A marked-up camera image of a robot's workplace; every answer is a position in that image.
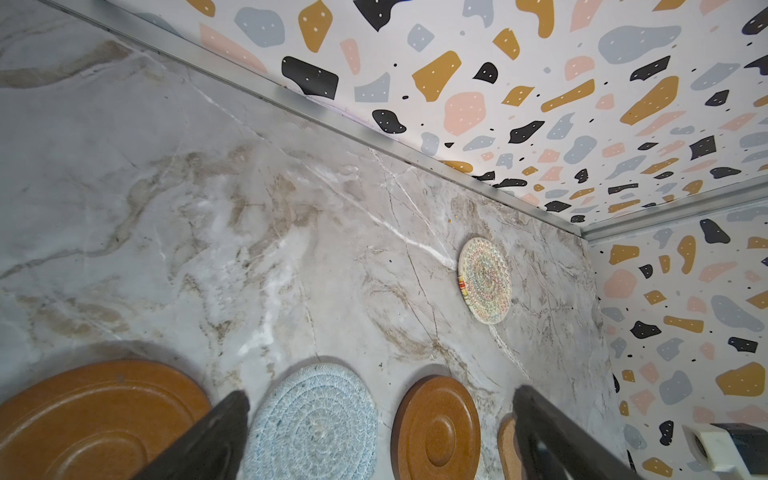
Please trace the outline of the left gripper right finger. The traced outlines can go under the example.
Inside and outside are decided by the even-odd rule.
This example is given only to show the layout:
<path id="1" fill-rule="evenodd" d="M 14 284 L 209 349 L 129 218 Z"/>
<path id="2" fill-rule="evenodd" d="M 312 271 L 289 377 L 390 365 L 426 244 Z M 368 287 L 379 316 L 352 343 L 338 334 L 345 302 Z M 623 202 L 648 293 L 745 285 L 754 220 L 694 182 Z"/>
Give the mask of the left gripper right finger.
<path id="1" fill-rule="evenodd" d="M 530 385 L 513 396 L 527 479 L 637 479 L 639 475 Z"/>

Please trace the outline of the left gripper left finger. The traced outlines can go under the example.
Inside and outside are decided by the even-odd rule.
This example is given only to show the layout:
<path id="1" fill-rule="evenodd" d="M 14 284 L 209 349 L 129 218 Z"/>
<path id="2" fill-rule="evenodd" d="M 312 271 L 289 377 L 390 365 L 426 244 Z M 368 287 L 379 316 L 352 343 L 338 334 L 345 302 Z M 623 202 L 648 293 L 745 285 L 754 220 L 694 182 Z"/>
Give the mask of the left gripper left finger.
<path id="1" fill-rule="evenodd" d="M 133 479 L 235 479 L 248 436 L 249 399 L 229 393 Z"/>

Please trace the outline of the cork paw coaster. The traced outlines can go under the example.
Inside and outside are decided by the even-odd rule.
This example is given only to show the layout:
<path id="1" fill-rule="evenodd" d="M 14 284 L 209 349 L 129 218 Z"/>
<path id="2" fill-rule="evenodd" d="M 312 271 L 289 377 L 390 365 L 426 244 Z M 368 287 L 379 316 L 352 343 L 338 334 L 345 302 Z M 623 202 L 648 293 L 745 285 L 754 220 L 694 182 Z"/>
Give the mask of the cork paw coaster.
<path id="1" fill-rule="evenodd" d="M 502 419 L 497 435 L 499 457 L 505 480 L 523 480 L 525 478 L 515 427 L 514 415 L 508 414 Z"/>

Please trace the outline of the light blue woven coaster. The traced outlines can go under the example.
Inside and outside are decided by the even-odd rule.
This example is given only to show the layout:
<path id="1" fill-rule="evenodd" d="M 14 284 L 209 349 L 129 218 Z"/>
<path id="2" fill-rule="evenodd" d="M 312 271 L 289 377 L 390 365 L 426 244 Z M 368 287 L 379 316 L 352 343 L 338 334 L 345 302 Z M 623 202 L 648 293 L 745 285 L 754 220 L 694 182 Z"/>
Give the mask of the light blue woven coaster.
<path id="1" fill-rule="evenodd" d="M 378 412 L 362 379 L 334 363 L 286 377 L 257 410 L 242 462 L 245 479 L 370 479 Z"/>

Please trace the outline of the dark brown wooden coaster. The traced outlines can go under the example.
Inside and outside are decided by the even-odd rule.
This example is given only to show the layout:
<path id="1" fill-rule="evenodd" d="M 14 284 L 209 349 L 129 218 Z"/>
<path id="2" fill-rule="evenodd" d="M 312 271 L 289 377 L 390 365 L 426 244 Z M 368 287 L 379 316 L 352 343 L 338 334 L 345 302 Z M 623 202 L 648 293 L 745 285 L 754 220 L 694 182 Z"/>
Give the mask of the dark brown wooden coaster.
<path id="1" fill-rule="evenodd" d="M 1 405 L 4 479 L 130 479 L 212 408 L 159 362 L 115 360 L 43 380 Z"/>

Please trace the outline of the light brown wooden coaster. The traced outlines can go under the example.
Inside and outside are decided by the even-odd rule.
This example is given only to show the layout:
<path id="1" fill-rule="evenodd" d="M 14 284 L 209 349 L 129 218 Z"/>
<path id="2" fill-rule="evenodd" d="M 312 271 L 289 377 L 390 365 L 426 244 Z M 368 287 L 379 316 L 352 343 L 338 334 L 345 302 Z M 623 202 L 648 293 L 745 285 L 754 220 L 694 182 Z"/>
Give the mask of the light brown wooden coaster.
<path id="1" fill-rule="evenodd" d="M 473 479 L 480 450 L 477 408 L 459 381 L 426 376 L 404 395 L 390 445 L 396 479 Z"/>

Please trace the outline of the multicolour woven coaster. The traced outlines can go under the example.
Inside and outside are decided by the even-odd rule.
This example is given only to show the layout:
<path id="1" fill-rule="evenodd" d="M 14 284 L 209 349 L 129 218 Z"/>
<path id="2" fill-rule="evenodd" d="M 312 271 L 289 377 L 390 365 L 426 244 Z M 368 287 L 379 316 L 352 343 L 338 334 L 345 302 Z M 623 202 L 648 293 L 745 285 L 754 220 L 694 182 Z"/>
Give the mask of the multicolour woven coaster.
<path id="1" fill-rule="evenodd" d="M 458 260 L 458 283 L 465 303 L 481 323 L 502 322 L 510 309 L 510 268 L 501 250 L 483 237 L 469 239 Z"/>

